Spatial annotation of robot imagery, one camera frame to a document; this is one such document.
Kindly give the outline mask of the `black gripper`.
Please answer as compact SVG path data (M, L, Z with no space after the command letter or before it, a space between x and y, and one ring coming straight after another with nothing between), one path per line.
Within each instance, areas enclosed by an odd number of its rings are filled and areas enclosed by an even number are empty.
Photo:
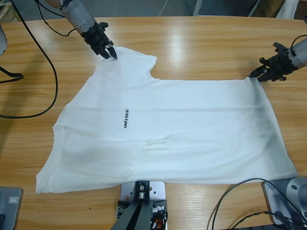
M107 27L108 23L95 23L81 36L96 55L101 55L104 59L109 59L111 56L117 60L118 57L113 47L113 42L105 34Z
M293 65L289 58L290 53L289 49L285 49L278 51L278 54L269 59L260 58L260 63L263 66L253 70L248 77L258 78L258 81L285 81L285 75L297 70L297 67Z

